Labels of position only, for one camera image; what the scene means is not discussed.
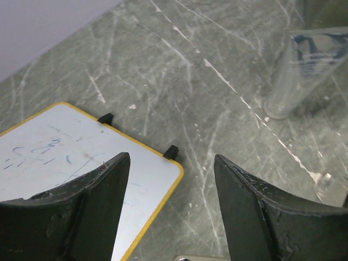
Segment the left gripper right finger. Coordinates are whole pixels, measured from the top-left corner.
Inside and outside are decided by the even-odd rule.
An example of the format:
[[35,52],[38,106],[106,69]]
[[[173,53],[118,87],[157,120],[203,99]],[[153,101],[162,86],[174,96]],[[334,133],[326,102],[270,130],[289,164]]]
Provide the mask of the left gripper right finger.
[[214,176],[231,260],[347,260],[347,209],[288,193],[218,154]]

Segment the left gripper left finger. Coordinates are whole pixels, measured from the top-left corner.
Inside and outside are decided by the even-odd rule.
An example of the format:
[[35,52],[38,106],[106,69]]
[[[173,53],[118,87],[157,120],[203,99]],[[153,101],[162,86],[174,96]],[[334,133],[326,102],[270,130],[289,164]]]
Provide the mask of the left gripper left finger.
[[122,152],[54,189],[1,202],[1,260],[111,260],[130,164]]

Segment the green canvas bag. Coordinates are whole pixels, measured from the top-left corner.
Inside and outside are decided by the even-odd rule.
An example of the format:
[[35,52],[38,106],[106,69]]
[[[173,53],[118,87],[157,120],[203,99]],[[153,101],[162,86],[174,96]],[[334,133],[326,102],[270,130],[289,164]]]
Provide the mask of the green canvas bag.
[[347,27],[347,0],[304,1],[304,28]]

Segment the tall clear square bottle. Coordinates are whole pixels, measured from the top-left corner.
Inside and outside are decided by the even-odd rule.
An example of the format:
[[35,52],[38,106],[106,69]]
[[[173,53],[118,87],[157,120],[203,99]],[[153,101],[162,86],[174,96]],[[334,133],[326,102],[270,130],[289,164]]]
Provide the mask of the tall clear square bottle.
[[321,175],[314,190],[323,204],[347,208],[347,177],[344,175]]

